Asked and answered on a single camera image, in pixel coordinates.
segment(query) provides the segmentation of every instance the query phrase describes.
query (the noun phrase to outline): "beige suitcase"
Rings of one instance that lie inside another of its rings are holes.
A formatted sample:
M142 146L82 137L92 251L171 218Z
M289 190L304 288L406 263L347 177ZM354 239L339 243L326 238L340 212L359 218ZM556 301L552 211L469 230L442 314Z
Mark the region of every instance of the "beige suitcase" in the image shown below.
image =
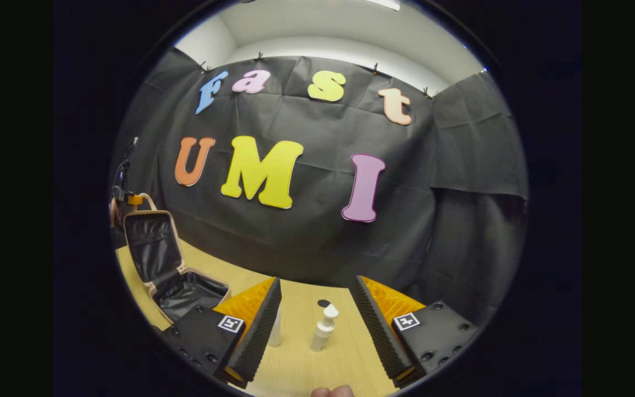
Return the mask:
M150 211L124 216L124 235L136 271L148 294L170 322L198 304L213 308L231 297L229 286L212 276L186 267L173 216L158 211L148 194L139 194Z

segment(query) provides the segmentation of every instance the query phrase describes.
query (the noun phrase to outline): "foam letter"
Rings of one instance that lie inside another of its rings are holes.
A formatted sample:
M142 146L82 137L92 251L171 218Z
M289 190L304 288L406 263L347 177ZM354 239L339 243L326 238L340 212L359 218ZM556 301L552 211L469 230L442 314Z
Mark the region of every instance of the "foam letter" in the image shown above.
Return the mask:
M308 86L311 98L337 101L345 95L342 86L347 82L345 75L333 71L319 71L313 75L313 83Z
M225 196L241 196L239 178L244 181L246 198L254 198L264 179L266 186L259 193L259 201L272 207L288 209L293 200L288 195L290 176L293 174L295 159L303 154L303 146L292 141L276 143L263 161L259 160L256 140L251 136L237 136L232 140L234 155L227 174L227 183L220 191Z
M200 140L200 152L197 154L195 168L188 173L186 170L187 156L190 155L190 150L196 142L197 139L191 137L181 140L181 151L178 153L178 160L176 160L176 181L184 186L192 186L199 181L202 175L202 168L205 166L205 160L207 160L207 152L209 152L209 148L214 146L214 139L212 138L202 138Z
M402 126L407 126L411 123L411 116L403 114L403 104L411 105L411 100L408 97L401 95L401 90L398 88L386 88L385 90L379 90L379 96L384 97L384 113L389 120Z
M380 158L372 155L352 155L354 164L354 184L349 205L342 210L342 218L348 221L373 222L376 219L374 211L374 196L379 173L386 168Z
M244 73L243 77L232 85L232 91L237 93L246 91L248 94L255 94L264 89L264 83L271 77L271 73L262 70L250 71Z
M200 88L200 103L197 105L197 110L195 111L196 115L202 110L205 110L205 108L214 101L214 97L212 97L212 95L219 91L219 86L222 85L222 79L228 75L229 73L227 73L227 71L223 71L219 75L214 76L212 80L208 81L207 84Z

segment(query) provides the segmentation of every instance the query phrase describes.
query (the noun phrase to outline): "white wall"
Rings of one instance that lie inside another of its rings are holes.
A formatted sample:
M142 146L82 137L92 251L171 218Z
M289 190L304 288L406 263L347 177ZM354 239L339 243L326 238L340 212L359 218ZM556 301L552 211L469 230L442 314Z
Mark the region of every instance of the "white wall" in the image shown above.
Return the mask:
M279 39L255 42L238 48L224 61L232 63L256 58L259 52L263 56L319 56L340 60L372 68L379 64L378 70L405 81L418 88L428 87L429 93L442 91L449 84L433 71L414 61L383 48L352 40L335 37L283 37Z
M206 20L187 33L176 47L189 55L198 64L207 61L203 67L224 65L236 50L236 42L219 15Z

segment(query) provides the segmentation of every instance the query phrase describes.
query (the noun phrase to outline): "ceiling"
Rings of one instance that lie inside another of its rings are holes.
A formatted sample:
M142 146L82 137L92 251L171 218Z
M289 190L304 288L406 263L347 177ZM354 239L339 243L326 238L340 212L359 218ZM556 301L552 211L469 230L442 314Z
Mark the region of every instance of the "ceiling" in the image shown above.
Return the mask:
M403 55L456 83L483 66L416 8L394 11L365 0L255 0L220 13L239 47L280 37L327 36Z

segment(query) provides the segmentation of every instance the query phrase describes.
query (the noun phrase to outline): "white bottle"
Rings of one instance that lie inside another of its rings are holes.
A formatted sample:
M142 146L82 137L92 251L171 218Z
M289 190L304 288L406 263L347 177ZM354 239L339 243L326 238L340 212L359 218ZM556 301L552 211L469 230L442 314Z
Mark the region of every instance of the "white bottle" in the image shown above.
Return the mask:
M274 326L271 329L271 335L269 336L269 346L278 347L281 342L281 307L278 307L276 312L276 320Z
M310 344L310 349L314 352L319 352L322 347L325 346L327 340L332 336L332 332L335 330L335 319L340 314L337 311L335 305L330 304L322 311L324 319L318 321L315 327L315 336L313 336L313 343Z

